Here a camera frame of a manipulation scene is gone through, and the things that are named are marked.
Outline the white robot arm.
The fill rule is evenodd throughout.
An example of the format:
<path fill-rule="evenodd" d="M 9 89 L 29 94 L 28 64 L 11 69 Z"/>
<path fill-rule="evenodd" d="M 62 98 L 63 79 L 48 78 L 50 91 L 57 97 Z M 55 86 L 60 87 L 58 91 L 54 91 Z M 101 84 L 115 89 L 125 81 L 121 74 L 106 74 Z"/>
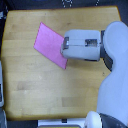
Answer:
<path fill-rule="evenodd" d="M 110 71 L 99 87 L 96 110 L 85 117 L 84 128 L 128 128 L 128 26 L 114 21 L 101 31 L 68 30 L 61 54 L 66 59 L 102 60 Z"/>

